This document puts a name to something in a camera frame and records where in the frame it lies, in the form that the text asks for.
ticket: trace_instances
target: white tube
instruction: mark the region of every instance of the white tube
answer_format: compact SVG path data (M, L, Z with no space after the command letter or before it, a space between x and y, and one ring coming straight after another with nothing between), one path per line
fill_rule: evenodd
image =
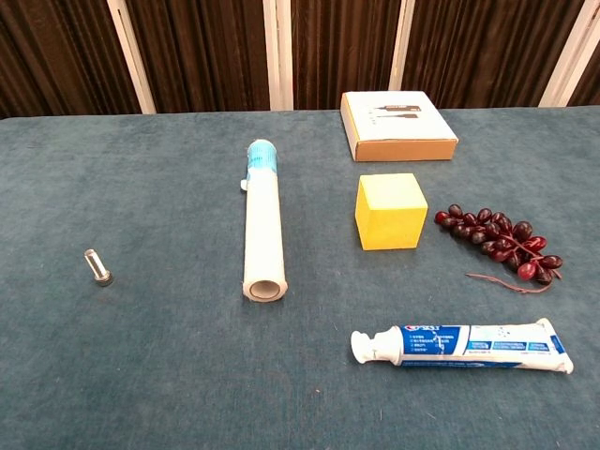
M404 325L369 339L354 331L360 364L404 367L536 368L571 373L573 363L548 319L524 325Z
M288 290L283 266L277 150L259 139L247 150L244 295L256 302L278 300Z

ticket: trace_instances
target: screw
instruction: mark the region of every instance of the screw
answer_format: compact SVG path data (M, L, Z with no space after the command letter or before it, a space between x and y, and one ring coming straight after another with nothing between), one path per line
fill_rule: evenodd
M83 256L90 265L92 272L94 272L94 279L98 286L108 286L113 282L113 274L109 270L106 270L100 257L93 248L86 250Z

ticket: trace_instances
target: curtain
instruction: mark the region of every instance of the curtain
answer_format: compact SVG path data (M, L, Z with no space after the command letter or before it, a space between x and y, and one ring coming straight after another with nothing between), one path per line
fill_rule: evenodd
M417 0L402 80L438 108L537 106L583 0Z
M293 103L336 109L346 91L387 90L400 0L292 0Z
M569 100L569 106L582 105L600 105L600 43Z
M0 2L0 116L139 112L106 1Z
M262 0L127 0L158 113L268 110Z

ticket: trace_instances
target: yellow cube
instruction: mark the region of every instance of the yellow cube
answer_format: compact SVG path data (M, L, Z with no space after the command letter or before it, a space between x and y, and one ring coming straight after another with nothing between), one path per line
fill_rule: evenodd
M427 213L412 173L361 175L355 217L363 250L416 248Z

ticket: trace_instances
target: toothpaste tube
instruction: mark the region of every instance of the toothpaste tube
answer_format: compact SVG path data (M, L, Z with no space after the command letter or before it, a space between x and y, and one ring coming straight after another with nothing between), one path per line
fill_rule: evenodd
M389 361L403 367L573 371L548 319L524 325L393 326L373 339L354 331L351 344L360 364Z

